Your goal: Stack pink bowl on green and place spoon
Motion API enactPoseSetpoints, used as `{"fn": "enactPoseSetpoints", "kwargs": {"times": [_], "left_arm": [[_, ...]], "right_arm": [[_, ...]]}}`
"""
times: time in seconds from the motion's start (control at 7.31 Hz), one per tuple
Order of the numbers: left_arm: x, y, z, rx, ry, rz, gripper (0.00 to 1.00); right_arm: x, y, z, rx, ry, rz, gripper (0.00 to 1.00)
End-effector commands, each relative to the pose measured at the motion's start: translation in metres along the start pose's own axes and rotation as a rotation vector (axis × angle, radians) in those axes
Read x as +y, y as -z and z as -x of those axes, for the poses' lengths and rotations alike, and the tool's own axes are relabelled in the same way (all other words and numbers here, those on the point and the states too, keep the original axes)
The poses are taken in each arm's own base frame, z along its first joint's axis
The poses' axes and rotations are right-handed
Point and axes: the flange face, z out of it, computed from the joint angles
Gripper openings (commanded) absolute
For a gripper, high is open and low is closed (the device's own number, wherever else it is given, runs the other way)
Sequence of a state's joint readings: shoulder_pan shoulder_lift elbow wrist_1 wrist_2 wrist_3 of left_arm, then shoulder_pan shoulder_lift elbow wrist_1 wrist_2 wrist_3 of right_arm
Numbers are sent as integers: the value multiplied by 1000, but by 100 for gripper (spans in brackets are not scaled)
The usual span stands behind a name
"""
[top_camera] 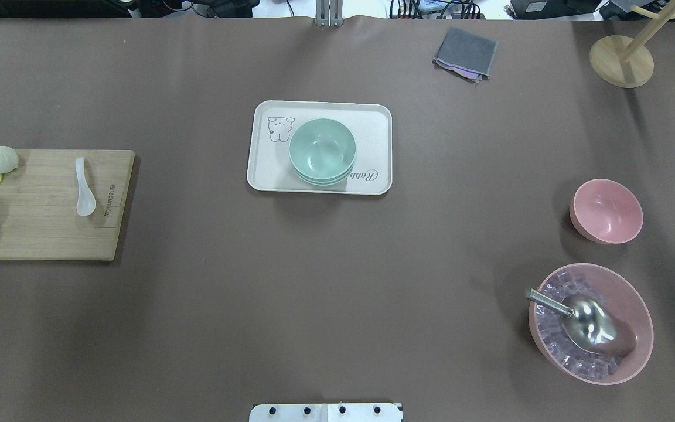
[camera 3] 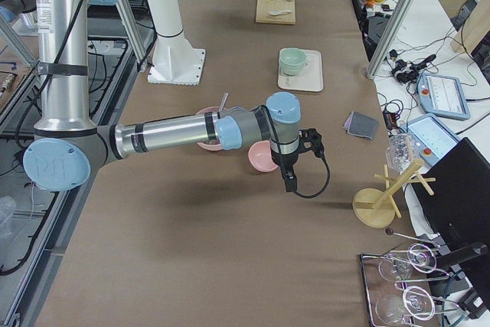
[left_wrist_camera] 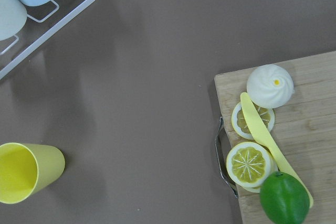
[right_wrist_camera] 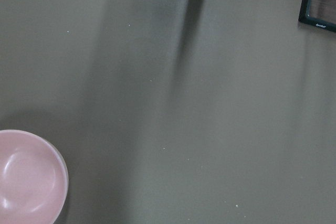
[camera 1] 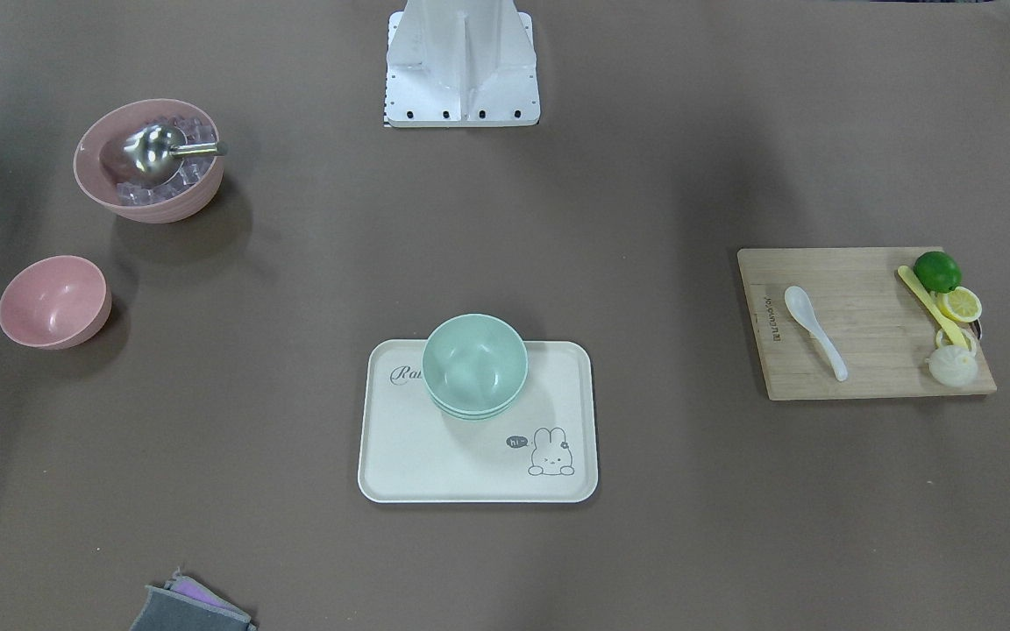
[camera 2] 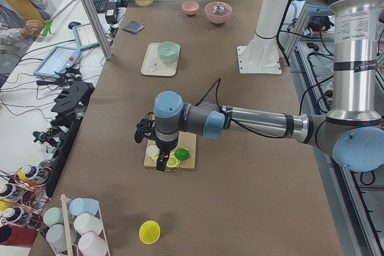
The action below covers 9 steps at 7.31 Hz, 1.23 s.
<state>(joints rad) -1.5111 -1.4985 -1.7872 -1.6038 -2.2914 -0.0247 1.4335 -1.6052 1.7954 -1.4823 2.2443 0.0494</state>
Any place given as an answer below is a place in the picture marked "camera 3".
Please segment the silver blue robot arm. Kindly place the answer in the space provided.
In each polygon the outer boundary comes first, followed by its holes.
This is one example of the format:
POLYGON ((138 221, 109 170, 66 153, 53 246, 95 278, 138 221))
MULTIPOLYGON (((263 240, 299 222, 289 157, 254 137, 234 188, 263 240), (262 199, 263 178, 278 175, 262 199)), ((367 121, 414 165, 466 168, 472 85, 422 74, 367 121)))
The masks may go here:
POLYGON ((300 129, 299 99, 277 92, 253 110, 179 116, 129 126, 98 126, 89 113, 87 5, 89 0, 35 0, 41 78, 40 120, 23 156, 24 171, 40 188, 67 191, 104 165, 136 153, 218 141, 239 149, 266 140, 288 192, 296 192, 294 164, 305 152, 323 158, 321 135, 300 129))

